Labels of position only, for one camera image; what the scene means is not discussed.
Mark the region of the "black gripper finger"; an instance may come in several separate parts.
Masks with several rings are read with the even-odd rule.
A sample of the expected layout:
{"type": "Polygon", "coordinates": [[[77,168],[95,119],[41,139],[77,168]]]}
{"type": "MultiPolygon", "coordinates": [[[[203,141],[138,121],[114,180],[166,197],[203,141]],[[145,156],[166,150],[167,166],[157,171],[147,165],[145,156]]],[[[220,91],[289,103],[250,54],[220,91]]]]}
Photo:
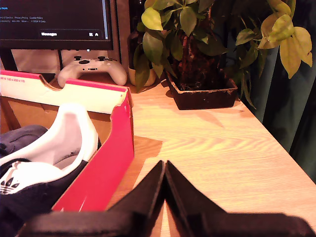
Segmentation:
{"type": "Polygon", "coordinates": [[[165,164],[165,199],[182,237],[207,237],[204,214],[224,213],[220,206],[196,189],[170,162],[165,164]]]}
{"type": "Polygon", "coordinates": [[[149,237],[163,204],[165,165],[159,161],[142,181],[107,213],[112,229],[109,237],[149,237]]]}

